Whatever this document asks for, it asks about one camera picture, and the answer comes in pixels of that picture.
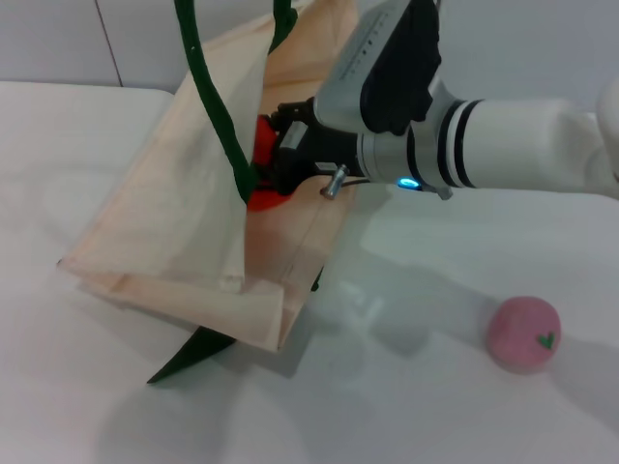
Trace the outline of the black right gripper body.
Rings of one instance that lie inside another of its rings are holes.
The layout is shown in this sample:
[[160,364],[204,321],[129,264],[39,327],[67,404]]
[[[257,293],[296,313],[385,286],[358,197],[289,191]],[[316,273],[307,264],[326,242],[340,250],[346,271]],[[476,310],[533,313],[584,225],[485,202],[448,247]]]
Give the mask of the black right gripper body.
[[305,180],[332,175],[341,166],[352,177],[364,177],[357,161],[359,135],[333,130],[314,122],[294,121],[288,128],[273,128],[278,138],[273,148],[273,186],[292,193]]

